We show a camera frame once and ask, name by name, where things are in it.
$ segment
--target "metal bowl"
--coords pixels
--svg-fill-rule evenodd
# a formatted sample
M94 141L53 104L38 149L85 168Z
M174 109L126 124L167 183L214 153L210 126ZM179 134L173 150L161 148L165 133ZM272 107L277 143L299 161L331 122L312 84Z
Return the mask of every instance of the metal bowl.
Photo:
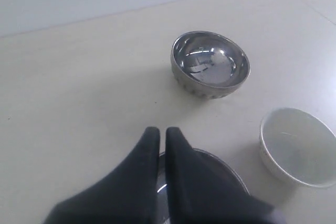
M181 35L173 45L171 64L185 90L207 99L234 92L250 73L244 51L228 38L209 31Z
M246 186L239 175L226 163L217 156L200 149L194 149L208 165L208 167L217 174L223 181L231 183L236 188L239 188L249 194ZM159 172L156 182L157 189L157 208L156 208L156 224L170 224L168 198L166 190L166 175L165 175L165 154L161 153L159 157Z

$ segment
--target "metal plate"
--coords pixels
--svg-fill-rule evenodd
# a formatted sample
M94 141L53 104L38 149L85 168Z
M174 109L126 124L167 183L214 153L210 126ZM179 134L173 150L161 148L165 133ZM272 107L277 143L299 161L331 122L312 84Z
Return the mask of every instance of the metal plate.
M215 155L200 150L195 149L199 155L204 159L204 162L219 175L223 180L226 180L232 185L237 186L237 188L241 188L248 194L248 190L244 185L241 178L238 174L232 170L227 164L225 164L221 159L216 157ZM157 181L157 224L170 224L169 221L169 209L168 209L168 199L167 199L167 190L166 190L166 177L165 177L165 159L164 153L160 154L159 158L159 172L158 172L158 181Z

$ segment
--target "white bowl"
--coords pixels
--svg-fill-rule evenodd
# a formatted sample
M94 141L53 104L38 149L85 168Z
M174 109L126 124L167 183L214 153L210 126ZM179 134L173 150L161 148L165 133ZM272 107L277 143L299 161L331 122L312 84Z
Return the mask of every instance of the white bowl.
M279 179L325 188L336 184L336 137L314 116L280 108L260 125L260 156Z

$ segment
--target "bowl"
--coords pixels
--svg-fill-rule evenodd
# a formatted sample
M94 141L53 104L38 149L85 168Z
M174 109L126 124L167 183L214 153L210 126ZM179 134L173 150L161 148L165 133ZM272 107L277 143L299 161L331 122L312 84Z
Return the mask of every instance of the bowl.
M200 149L194 149L199 153L204 162L209 166L212 171L220 176L223 180L228 181L236 188L239 188L249 194L246 186L238 174L224 163L217 156ZM161 153L159 157L159 171L158 180L156 183L157 189L157 208L156 208L156 223L157 224L169 224L169 208L168 198L166 190L166 177L165 177L165 154Z
M336 184L336 137L301 110L280 108L263 118L260 156L276 177L292 185L325 188Z
M222 35L191 31L181 35L171 52L172 71L188 92L207 99L227 96L250 73L243 50Z

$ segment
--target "white table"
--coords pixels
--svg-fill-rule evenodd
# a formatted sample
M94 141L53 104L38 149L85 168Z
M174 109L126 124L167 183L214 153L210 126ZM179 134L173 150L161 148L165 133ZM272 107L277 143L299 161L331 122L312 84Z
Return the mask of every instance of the white table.
M292 224L334 223L336 187L291 189L258 157L262 116L305 110L336 132L334 0L183 0L0 39L0 216L40 223L92 185L146 126L177 125L222 158ZM210 30L251 63L243 86L204 102L170 70L174 39Z

